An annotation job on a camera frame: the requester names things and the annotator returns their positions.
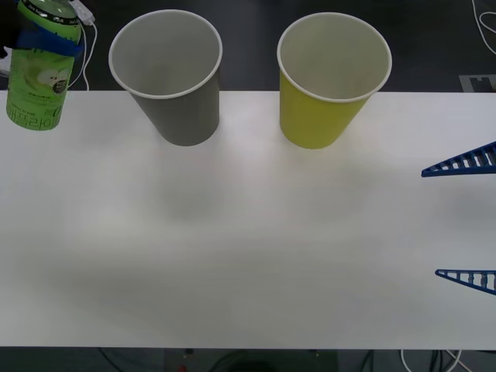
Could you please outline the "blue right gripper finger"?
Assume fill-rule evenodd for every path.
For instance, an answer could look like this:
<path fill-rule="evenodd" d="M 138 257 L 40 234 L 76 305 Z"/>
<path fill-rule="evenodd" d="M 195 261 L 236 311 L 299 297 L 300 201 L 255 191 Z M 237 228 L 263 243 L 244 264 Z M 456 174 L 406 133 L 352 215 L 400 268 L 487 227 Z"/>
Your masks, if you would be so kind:
<path fill-rule="evenodd" d="M 495 174 L 495 142 L 451 157 L 421 172 L 421 177 Z"/>
<path fill-rule="evenodd" d="M 494 270 L 437 269 L 435 275 L 464 287 L 495 295 L 496 278 Z"/>

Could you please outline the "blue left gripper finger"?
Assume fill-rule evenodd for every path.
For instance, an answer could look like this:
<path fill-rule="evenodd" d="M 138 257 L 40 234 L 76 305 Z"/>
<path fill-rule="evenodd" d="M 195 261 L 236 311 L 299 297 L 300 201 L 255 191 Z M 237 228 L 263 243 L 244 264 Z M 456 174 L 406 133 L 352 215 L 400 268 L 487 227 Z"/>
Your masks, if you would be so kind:
<path fill-rule="evenodd" d="M 43 27 L 32 23 L 30 29 L 23 29 L 18 36 L 18 48 L 21 50 L 38 49 L 65 57 L 78 57 L 82 52 L 82 42 L 75 43 L 51 33 Z"/>

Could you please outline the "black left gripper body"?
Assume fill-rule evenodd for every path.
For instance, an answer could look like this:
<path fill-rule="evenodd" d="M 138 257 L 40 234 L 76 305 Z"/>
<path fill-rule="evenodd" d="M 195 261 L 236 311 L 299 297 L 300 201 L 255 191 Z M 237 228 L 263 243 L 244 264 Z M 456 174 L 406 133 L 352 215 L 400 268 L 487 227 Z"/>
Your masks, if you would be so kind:
<path fill-rule="evenodd" d="M 1 0 L 1 49 L 13 48 L 23 25 L 15 1 Z"/>

